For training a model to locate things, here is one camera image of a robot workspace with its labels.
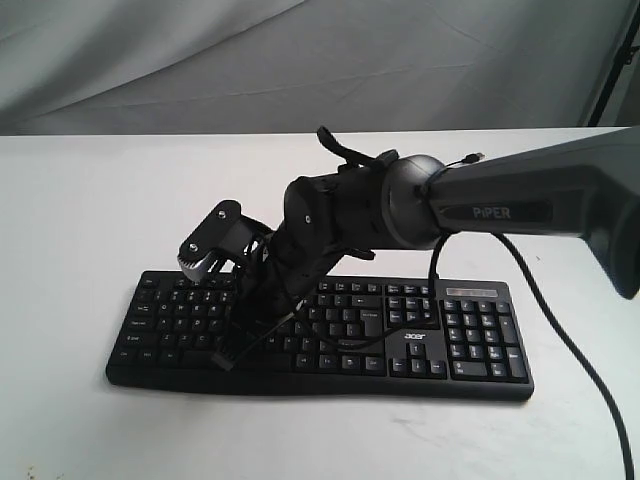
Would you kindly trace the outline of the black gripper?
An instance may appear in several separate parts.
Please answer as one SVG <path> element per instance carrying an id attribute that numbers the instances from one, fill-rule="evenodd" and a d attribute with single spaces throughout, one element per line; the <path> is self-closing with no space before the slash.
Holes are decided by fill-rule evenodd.
<path id="1" fill-rule="evenodd" d="M 282 222 L 275 230 L 261 224 L 253 239 L 259 242 L 257 251 L 249 256 L 236 304 L 212 354 L 212 361 L 223 371 L 231 371 L 294 319 L 302 307 L 298 303 L 343 257 L 375 258 L 372 250 L 348 246 L 335 239 L 331 230 L 316 231 L 307 224 Z"/>

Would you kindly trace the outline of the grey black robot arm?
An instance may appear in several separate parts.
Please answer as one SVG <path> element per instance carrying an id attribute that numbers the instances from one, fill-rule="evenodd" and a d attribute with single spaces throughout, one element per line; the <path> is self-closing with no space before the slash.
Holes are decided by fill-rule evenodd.
<path id="1" fill-rule="evenodd" d="M 615 290 L 634 297 L 638 129 L 466 166 L 389 151 L 294 180 L 281 224 L 252 257 L 214 362 L 232 369 L 344 256 L 431 250 L 458 232 L 580 238 Z"/>

